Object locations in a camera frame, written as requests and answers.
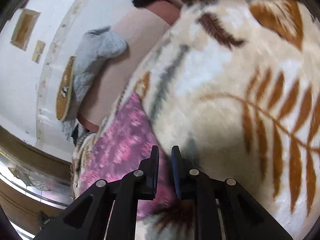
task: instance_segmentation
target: silver rivet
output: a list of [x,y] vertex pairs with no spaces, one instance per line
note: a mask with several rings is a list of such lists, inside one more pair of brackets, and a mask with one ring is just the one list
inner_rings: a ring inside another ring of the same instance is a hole
[[105,185],[106,185],[106,182],[105,182],[103,179],[98,180],[98,181],[96,182],[96,186],[97,186],[97,187],[104,187]]
[[234,179],[227,179],[227,184],[230,186],[234,186],[237,182]]
[[191,175],[193,175],[193,176],[196,176],[196,175],[199,174],[199,171],[196,170],[196,169],[192,169],[192,170],[189,171],[189,173],[190,173]]
[[143,175],[143,171],[141,171],[141,170],[136,170],[136,171],[134,171],[134,176],[136,176],[136,177],[141,177],[142,175]]

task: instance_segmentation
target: pink fabric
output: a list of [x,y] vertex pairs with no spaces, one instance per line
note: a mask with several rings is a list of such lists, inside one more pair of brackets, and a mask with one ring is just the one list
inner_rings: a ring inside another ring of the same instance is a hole
[[[98,179],[112,182],[138,169],[140,161],[150,157],[153,145],[159,146],[159,143],[142,110],[139,96],[134,92],[89,153],[88,169],[81,176],[80,192],[83,193]],[[169,170],[161,147],[159,154],[156,198],[139,201],[138,218],[144,218],[159,207],[170,206],[176,198],[169,184]]]

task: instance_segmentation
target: brown leaf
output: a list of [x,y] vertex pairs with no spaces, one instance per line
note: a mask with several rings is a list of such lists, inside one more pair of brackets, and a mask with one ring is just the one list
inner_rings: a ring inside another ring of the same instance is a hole
[[313,114],[312,114],[312,119],[310,124],[310,131],[307,139],[308,145],[310,145],[312,139],[318,132],[319,125],[320,125],[320,93],[318,94],[317,102],[313,109]]
[[267,88],[268,84],[270,83],[270,80],[271,80],[271,69],[268,68],[266,75],[258,88],[257,99],[256,99],[257,103],[259,103],[260,99],[263,97],[263,95],[266,91],[266,88]]
[[297,102],[299,87],[300,87],[300,83],[299,83],[299,80],[297,80],[294,83],[293,87],[291,88],[291,91],[289,92],[289,96],[280,110],[280,114],[278,118],[279,120],[286,117],[292,111],[294,105]]
[[280,134],[277,130],[276,123],[273,123],[273,186],[274,193],[273,198],[280,192],[280,179],[283,171],[283,160],[282,160],[282,142]]
[[301,51],[303,23],[294,0],[256,0],[250,5],[253,17]]
[[291,137],[289,160],[289,188],[291,194],[291,213],[293,213],[301,189],[302,166],[300,150],[296,138]]
[[247,153],[250,153],[252,140],[253,140],[252,120],[250,117],[250,111],[249,111],[248,105],[246,103],[243,103],[242,127],[243,127],[245,149],[247,150]]
[[315,168],[313,167],[313,160],[311,156],[311,152],[307,150],[307,210],[308,210],[308,215],[310,213],[312,204],[313,204],[313,199],[315,198],[316,195],[316,172]]
[[149,88],[149,78],[150,71],[147,71],[142,78],[137,82],[134,91],[140,96],[140,99],[143,100],[147,94]]
[[267,172],[268,142],[267,142],[267,136],[266,136],[266,129],[264,127],[262,119],[259,116],[258,111],[256,111],[256,123],[257,123],[257,135],[258,135],[258,145],[259,145],[261,179],[264,180]]
[[231,45],[239,47],[244,43],[244,40],[236,40],[232,34],[226,32],[222,27],[218,17],[212,13],[205,13],[198,22],[202,25],[204,30],[220,45],[224,45],[231,50]]
[[310,86],[308,90],[305,92],[303,100],[301,102],[300,114],[293,128],[293,133],[296,133],[304,124],[304,122],[307,120],[310,114],[311,105],[312,105],[312,90]]
[[284,74],[281,72],[276,81],[275,89],[272,92],[270,101],[268,103],[268,110],[270,110],[281,98],[283,93]]
[[256,72],[254,74],[254,76],[250,79],[250,83],[249,83],[249,86],[247,87],[247,91],[246,91],[246,94],[245,94],[245,98],[249,98],[250,96],[250,93],[254,87],[254,85],[256,84],[257,80],[258,80],[258,76],[260,74],[260,70],[259,70],[259,67],[256,67]]

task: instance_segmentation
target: wooden frame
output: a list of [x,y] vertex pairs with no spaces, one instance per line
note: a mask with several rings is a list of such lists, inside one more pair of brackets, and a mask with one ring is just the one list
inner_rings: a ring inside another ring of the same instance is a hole
[[36,11],[23,9],[13,31],[11,44],[20,49],[23,49],[24,51],[27,50],[31,32],[36,24],[39,15],[40,13]]

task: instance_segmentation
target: floral blanket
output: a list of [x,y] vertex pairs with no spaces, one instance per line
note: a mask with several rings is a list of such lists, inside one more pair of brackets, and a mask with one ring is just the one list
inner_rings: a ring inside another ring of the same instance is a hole
[[[95,137],[135,91],[167,155],[179,145],[211,178],[236,179],[294,240],[303,239],[320,215],[318,25],[293,0],[185,6]],[[75,185],[85,156],[78,147]]]

